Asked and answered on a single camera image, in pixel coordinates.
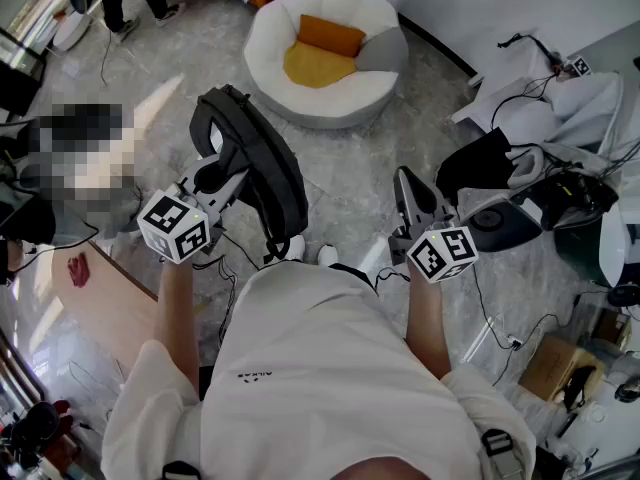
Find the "cardboard box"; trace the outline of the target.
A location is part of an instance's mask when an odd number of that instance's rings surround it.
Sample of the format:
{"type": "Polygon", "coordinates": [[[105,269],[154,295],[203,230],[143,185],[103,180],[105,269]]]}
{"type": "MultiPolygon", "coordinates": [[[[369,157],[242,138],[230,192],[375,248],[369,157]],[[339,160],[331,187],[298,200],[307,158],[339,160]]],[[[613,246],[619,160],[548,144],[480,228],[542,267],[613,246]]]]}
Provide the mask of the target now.
{"type": "Polygon", "coordinates": [[[587,350],[546,334],[518,384],[567,411],[582,407],[602,379],[605,364],[587,350]]]}

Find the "yellow seat cushion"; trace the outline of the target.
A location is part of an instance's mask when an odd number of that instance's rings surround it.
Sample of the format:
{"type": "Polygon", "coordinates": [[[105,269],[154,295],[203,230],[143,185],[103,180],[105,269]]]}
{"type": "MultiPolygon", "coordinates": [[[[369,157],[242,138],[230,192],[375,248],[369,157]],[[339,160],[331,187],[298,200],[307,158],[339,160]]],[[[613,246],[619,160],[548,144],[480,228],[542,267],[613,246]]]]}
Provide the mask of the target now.
{"type": "Polygon", "coordinates": [[[283,70],[293,83],[313,89],[332,85],[357,71],[353,58],[299,41],[286,50],[283,70]]]}

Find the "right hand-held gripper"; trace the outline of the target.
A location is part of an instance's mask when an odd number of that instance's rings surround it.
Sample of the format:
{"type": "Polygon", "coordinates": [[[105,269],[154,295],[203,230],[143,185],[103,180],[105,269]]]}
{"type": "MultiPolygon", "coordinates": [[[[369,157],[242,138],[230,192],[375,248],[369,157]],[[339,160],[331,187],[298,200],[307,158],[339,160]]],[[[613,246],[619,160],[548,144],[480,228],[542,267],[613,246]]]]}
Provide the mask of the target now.
{"type": "Polygon", "coordinates": [[[432,183],[423,182],[409,167],[393,178],[396,209],[403,225],[388,239],[393,265],[413,264],[430,284],[459,276],[478,260],[467,226],[457,226],[447,202],[432,183]]]}

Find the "dark green container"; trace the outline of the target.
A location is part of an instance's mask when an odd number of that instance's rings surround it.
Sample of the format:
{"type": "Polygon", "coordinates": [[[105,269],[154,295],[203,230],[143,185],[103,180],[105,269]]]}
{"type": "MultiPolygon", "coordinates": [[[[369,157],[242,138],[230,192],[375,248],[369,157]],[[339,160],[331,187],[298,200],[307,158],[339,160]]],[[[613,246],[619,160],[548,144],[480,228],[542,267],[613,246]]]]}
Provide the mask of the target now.
{"type": "Polygon", "coordinates": [[[592,281],[607,288],[607,281],[600,264],[602,219],[589,224],[553,231],[554,245],[559,257],[584,281],[592,281]]]}

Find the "black electronic box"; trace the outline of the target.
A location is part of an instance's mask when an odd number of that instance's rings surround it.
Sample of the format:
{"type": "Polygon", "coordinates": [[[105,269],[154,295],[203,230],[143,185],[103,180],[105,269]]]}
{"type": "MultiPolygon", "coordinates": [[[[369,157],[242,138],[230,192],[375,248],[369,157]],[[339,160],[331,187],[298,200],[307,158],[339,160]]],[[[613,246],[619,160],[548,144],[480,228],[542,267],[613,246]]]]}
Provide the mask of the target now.
{"type": "Polygon", "coordinates": [[[563,171],[543,181],[546,231],[591,224],[618,201],[617,192],[597,177],[563,171]]]}

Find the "white round beanbag chair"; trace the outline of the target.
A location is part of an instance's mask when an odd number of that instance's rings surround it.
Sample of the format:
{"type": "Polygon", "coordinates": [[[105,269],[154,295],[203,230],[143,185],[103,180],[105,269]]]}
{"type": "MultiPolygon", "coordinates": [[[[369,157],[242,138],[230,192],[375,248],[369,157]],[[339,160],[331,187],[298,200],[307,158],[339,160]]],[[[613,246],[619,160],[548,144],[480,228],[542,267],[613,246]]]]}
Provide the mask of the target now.
{"type": "Polygon", "coordinates": [[[256,13],[243,57],[258,97],[271,110],[299,126],[339,129],[355,126],[384,107],[406,68],[408,44],[387,0],[274,0],[256,13]],[[284,55],[299,41],[302,14],[366,34],[353,57],[355,73],[319,89],[289,79],[284,55]]]}

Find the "grey white appliance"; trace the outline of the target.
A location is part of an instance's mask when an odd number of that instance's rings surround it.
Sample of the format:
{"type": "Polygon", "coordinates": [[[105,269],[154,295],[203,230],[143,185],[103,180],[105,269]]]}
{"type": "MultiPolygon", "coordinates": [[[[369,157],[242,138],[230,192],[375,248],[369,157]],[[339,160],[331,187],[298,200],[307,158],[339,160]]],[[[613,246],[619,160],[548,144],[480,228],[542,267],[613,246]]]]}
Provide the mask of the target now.
{"type": "Polygon", "coordinates": [[[476,249],[501,252],[523,245],[543,232],[545,207],[524,190],[472,189],[458,193],[463,226],[467,226],[476,249]]]}

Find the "person's left forearm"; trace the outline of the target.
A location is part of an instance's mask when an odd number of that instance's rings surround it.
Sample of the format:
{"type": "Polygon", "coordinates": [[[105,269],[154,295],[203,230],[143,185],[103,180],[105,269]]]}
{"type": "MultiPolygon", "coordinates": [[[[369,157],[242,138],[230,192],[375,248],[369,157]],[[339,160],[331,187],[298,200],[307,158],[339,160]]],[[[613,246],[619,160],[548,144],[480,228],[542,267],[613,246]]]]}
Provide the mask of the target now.
{"type": "Polygon", "coordinates": [[[163,266],[154,339],[166,348],[175,366],[199,393],[199,352],[190,261],[168,262],[163,266]]]}

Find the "white round stand base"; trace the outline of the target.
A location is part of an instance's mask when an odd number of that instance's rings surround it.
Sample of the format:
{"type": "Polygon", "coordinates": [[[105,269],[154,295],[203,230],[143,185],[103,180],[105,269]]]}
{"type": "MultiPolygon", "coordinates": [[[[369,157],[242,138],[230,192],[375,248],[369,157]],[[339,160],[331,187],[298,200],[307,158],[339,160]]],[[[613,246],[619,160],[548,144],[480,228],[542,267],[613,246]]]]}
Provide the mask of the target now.
{"type": "Polygon", "coordinates": [[[81,40],[91,22],[89,14],[72,12],[67,15],[53,38],[53,47],[61,52],[69,51],[81,40]]]}

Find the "black harness buckle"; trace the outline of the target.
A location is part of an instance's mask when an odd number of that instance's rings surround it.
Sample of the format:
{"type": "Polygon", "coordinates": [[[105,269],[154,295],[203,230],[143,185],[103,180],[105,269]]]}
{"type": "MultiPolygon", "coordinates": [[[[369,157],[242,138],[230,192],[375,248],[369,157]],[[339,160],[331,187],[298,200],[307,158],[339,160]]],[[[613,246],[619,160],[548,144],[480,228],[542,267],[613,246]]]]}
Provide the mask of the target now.
{"type": "Polygon", "coordinates": [[[163,466],[160,480],[202,480],[199,470],[184,461],[173,461],[163,466]]]}

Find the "red cloth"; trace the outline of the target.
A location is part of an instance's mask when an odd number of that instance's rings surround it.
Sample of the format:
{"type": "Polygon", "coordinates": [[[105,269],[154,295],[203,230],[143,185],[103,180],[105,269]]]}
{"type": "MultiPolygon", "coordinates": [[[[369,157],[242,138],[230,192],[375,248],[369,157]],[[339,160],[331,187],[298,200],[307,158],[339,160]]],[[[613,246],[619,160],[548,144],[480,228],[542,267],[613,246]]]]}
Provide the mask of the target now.
{"type": "Polygon", "coordinates": [[[69,258],[67,261],[67,269],[74,287],[82,288],[86,285],[90,278],[90,270],[84,252],[69,258]]]}

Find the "orange square cushion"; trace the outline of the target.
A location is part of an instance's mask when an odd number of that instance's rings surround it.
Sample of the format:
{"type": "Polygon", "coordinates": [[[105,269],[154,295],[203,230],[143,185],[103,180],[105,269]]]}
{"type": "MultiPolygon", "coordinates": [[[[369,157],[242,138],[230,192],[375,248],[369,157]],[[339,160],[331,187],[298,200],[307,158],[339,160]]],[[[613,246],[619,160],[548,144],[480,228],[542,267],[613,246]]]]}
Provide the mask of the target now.
{"type": "Polygon", "coordinates": [[[340,25],[311,15],[300,16],[297,39],[341,56],[356,57],[366,34],[354,27],[340,25]]]}

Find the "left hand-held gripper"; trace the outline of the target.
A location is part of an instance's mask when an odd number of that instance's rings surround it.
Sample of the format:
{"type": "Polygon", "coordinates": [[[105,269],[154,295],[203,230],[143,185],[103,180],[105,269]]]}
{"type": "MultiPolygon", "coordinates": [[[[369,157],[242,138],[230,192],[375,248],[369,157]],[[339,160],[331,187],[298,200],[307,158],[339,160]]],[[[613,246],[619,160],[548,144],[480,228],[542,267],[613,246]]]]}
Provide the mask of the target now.
{"type": "MultiPolygon", "coordinates": [[[[217,154],[196,160],[181,175],[182,188],[217,188],[223,170],[217,154]]],[[[183,263],[213,244],[213,227],[234,204],[246,184],[249,170],[230,176],[209,200],[209,209],[193,206],[164,190],[157,190],[137,216],[146,245],[174,264],[183,263]]]]}

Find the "person's white t-shirt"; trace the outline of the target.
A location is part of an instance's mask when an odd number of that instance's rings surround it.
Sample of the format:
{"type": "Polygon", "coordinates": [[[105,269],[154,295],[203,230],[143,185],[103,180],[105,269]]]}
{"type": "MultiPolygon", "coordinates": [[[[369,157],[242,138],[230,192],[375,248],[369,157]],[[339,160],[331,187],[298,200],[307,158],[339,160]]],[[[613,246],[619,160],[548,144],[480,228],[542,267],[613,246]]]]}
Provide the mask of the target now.
{"type": "Polygon", "coordinates": [[[437,379],[354,273],[284,261],[235,304],[205,392],[146,341],[111,413],[107,480],[531,480],[536,440],[471,364],[437,379]],[[503,476],[481,436],[508,433],[503,476]]]}

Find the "black backpack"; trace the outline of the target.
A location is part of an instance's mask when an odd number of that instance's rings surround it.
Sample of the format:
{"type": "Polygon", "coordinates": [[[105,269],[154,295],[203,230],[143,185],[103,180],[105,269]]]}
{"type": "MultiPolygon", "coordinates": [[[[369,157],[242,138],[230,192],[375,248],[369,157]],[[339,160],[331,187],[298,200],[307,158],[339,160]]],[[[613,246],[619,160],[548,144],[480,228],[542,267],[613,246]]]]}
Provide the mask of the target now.
{"type": "Polygon", "coordinates": [[[289,240],[308,225],[308,200],[298,161],[283,137],[230,84],[198,98],[190,126],[202,158],[217,154],[223,182],[217,188],[183,188],[209,209],[211,195],[233,174],[249,170],[236,199],[256,210],[266,240],[265,263],[283,260],[289,240]]]}

